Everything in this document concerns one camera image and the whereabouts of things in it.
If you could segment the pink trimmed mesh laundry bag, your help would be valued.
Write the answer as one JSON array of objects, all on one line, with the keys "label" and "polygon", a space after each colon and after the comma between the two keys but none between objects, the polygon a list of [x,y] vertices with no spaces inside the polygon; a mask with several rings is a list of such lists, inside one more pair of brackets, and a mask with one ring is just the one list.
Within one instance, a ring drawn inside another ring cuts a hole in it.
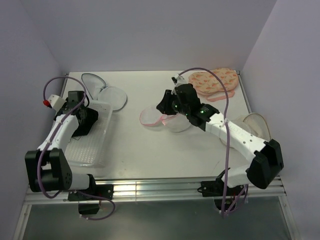
[{"label": "pink trimmed mesh laundry bag", "polygon": [[145,108],[139,116],[140,123],[145,127],[163,126],[173,133],[186,131],[191,127],[191,123],[182,114],[166,115],[156,109],[155,105]]}]

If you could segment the black garment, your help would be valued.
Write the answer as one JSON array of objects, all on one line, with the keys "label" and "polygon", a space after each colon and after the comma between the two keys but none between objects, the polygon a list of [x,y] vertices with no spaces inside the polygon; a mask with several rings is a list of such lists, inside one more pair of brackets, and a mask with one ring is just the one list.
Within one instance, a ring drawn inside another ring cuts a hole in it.
[{"label": "black garment", "polygon": [[98,111],[86,106],[78,108],[73,115],[78,120],[78,128],[72,134],[73,138],[87,136],[99,117]]}]

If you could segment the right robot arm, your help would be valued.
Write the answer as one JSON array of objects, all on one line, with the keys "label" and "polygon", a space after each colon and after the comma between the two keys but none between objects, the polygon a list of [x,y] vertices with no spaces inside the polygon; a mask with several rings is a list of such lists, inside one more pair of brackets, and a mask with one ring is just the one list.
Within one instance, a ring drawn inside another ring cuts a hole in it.
[{"label": "right robot arm", "polygon": [[221,138],[248,161],[247,165],[224,172],[216,183],[222,195],[246,184],[266,189],[284,168],[281,146],[276,140],[259,138],[227,120],[217,108],[202,103],[189,83],[165,90],[156,108],[168,116],[184,115],[193,126]]}]

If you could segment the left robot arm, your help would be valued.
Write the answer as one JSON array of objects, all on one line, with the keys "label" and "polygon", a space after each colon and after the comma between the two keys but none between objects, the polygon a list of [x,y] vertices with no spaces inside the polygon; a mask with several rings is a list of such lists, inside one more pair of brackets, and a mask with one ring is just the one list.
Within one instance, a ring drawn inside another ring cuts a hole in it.
[{"label": "left robot arm", "polygon": [[98,112],[84,104],[84,91],[70,91],[58,110],[55,124],[45,141],[25,154],[29,187],[47,198],[50,191],[79,191],[86,200],[96,197],[98,188],[91,174],[73,173],[65,151],[71,138],[89,134],[98,120]]}]

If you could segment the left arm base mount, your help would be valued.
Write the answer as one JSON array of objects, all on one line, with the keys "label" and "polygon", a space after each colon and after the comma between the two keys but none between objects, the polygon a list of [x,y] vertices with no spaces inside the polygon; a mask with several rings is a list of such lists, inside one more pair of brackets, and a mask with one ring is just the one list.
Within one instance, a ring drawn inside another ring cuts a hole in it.
[{"label": "left arm base mount", "polygon": [[[103,220],[110,217],[116,210],[113,202],[114,185],[96,185],[93,189],[75,190],[68,193],[69,202],[78,202],[78,213],[91,221]],[[111,211],[104,217],[97,217],[102,210],[102,201],[111,203]]]}]

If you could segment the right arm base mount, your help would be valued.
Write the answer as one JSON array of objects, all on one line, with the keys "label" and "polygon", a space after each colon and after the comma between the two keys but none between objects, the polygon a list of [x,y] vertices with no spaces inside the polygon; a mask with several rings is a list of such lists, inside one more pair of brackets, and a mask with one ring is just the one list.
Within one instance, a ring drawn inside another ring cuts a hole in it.
[{"label": "right arm base mount", "polygon": [[[244,189],[243,185],[236,186],[233,188],[226,187],[226,199],[224,204],[224,210],[226,211],[235,200],[236,196],[241,193]],[[220,179],[211,181],[202,181],[197,192],[202,194],[202,197],[220,197],[214,200],[215,206],[219,211],[222,210],[222,197],[224,192],[224,182]]]}]

